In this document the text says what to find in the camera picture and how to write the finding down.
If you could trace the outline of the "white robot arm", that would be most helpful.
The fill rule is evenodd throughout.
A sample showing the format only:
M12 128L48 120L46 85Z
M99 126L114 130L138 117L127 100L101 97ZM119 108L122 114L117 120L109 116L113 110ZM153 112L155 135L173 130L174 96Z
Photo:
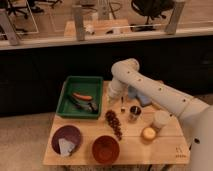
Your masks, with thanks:
M190 147L189 171L213 171L213 105L150 79L139 68L134 58L114 63L108 98L117 99L127 86L148 96L179 119Z

